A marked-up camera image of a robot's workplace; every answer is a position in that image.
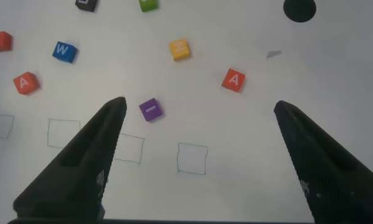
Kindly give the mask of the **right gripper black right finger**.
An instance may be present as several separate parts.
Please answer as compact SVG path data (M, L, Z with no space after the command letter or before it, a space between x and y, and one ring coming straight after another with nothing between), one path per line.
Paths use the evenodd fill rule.
M274 113L315 223L373 223L373 172L296 106Z

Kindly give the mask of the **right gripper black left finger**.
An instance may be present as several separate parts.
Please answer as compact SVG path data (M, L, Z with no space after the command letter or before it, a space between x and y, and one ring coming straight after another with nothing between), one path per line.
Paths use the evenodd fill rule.
M18 218L96 220L126 115L125 98L105 103L15 199Z

